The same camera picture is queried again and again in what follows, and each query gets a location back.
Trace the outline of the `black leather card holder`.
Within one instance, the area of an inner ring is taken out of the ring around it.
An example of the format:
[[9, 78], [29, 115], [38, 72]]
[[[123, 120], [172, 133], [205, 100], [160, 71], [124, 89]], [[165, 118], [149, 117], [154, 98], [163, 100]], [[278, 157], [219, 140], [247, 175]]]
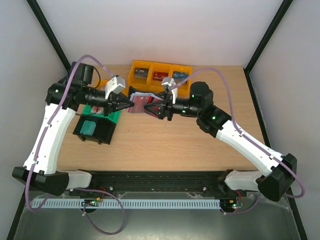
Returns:
[[162, 102], [163, 101], [162, 97], [157, 96], [155, 93], [152, 93], [152, 92], [140, 91], [132, 86], [130, 86], [128, 89], [128, 96], [129, 96], [129, 100], [134, 103], [134, 106], [129, 107], [126, 110], [127, 113], [130, 113], [130, 114], [144, 113], [152, 117], [158, 118], [156, 114], [154, 114], [149, 110], [146, 110], [144, 106], [151, 103]]

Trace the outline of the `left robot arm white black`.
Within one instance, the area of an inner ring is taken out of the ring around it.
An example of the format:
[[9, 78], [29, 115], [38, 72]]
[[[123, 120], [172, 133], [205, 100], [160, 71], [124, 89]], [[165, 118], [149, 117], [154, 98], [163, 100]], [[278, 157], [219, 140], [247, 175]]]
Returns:
[[28, 187], [59, 196], [66, 190], [87, 188], [92, 174], [87, 170], [58, 171], [58, 155], [80, 105], [100, 107], [103, 116], [134, 105], [122, 91], [125, 80], [112, 76], [104, 89], [90, 87], [94, 66], [72, 63], [67, 76], [49, 87], [43, 122], [32, 151], [23, 166], [14, 167], [12, 177]]

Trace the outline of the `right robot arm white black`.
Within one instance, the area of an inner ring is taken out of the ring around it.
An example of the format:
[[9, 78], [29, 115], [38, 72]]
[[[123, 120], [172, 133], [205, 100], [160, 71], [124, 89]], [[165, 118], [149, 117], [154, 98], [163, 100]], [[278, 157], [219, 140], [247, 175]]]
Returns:
[[295, 180], [297, 159], [290, 153], [276, 152], [252, 137], [228, 113], [214, 105], [213, 97], [209, 86], [197, 81], [190, 86], [189, 98], [176, 98], [173, 93], [163, 92], [160, 100], [152, 100], [144, 109], [161, 120], [170, 121], [174, 114], [196, 118], [203, 132], [230, 145], [256, 167], [256, 171], [225, 171], [218, 183], [222, 195], [229, 196], [237, 190], [253, 191], [278, 202]]

